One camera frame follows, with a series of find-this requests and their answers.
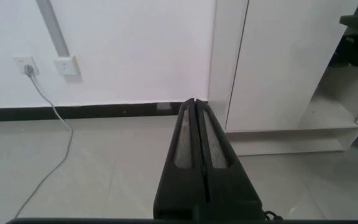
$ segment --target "power cord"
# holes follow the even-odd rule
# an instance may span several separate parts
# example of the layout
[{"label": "power cord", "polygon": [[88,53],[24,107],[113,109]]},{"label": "power cord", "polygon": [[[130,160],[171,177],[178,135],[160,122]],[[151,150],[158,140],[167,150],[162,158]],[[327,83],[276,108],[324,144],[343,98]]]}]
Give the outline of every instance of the power cord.
[{"label": "power cord", "polygon": [[44,94],[42,94],[42,92],[40,91],[40,89],[38,88],[37,84],[34,81],[34,77],[33,77],[33,72],[34,72],[34,68],[31,65],[25,65],[24,66],[24,73],[31,79],[32,84],[34,85],[35,89],[38,91],[38,93],[40,94],[40,96],[50,104],[50,106],[53,109],[53,112],[55,112],[56,116],[59,118],[59,120],[70,130],[70,139],[68,140],[68,144],[67,144],[67,149],[66,149],[66,154],[65,157],[62,159],[62,161],[55,167],[53,168],[42,180],[41,182],[37,185],[37,187],[35,188],[35,190],[31,193],[30,197],[27,198],[27,200],[23,203],[23,205],[21,206],[21,208],[19,209],[19,211],[17,211],[15,218],[17,218],[20,214],[20,212],[23,210],[23,208],[27,205],[27,203],[30,201],[30,199],[35,195],[35,193],[37,193],[38,189],[41,187],[41,185],[46,181],[46,179],[55,171],[57,170],[67,159],[68,157],[68,152],[70,150],[70,145],[71,145],[71,140],[73,139],[73,128],[68,125],[66,123],[66,121],[63,120],[63,118],[59,115],[59,113],[57,113],[55,105],[53,105],[53,103],[48,100],[48,98],[46,98],[44,96]]},{"label": "power cord", "polygon": [[273,221],[283,220],[283,217],[281,217],[280,215],[276,215],[276,213],[274,213],[272,211],[266,211],[266,212],[264,212],[264,215],[265,215],[266,220],[270,220],[270,217],[268,215],[273,215]]}]

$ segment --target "electrical outlet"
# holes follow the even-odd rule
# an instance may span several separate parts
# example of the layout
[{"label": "electrical outlet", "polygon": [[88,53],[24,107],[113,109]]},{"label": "electrical outlet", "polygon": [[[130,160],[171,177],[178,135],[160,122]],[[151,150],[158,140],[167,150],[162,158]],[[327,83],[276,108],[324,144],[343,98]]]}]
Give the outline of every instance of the electrical outlet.
[{"label": "electrical outlet", "polygon": [[59,75],[81,75],[75,56],[59,57],[55,59],[55,65]]},{"label": "electrical outlet", "polygon": [[31,56],[29,56],[29,57],[13,57],[13,60],[15,61],[17,68],[19,69],[21,74],[24,74],[24,65],[31,65],[34,68],[34,75],[39,74],[38,68],[35,65],[35,62]]}]

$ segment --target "black baseboard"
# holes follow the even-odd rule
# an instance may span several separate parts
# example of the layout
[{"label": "black baseboard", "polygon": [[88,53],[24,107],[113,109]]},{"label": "black baseboard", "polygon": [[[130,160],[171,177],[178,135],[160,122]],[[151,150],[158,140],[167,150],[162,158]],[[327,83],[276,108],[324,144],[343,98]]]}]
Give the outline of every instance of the black baseboard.
[{"label": "black baseboard", "polygon": [[[57,106],[63,119],[115,118],[131,116],[177,115],[182,102],[142,103],[128,105]],[[0,121],[28,121],[57,119],[51,107],[41,108],[2,108]]]}]

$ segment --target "tiled floor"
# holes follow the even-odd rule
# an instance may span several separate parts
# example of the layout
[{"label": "tiled floor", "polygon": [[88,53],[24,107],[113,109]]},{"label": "tiled floor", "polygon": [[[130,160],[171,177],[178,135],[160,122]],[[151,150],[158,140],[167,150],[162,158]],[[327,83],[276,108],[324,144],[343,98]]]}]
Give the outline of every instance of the tiled floor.
[{"label": "tiled floor", "polygon": [[[69,157],[21,217],[152,218],[175,116],[68,120]],[[0,123],[0,223],[64,156],[59,121]],[[240,157],[265,210],[285,218],[358,219],[358,140],[343,152]]]}]

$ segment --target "white shelf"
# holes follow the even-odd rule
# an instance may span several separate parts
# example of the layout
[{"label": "white shelf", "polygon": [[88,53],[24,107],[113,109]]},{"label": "white shelf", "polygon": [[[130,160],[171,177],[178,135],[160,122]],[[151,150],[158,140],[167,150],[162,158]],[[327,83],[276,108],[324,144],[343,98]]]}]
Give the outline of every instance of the white shelf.
[{"label": "white shelf", "polygon": [[357,135],[358,128],[230,133],[227,138],[238,156],[249,156],[343,151]]},{"label": "white shelf", "polygon": [[356,119],[340,102],[317,90],[313,95],[298,129],[358,128]]}]

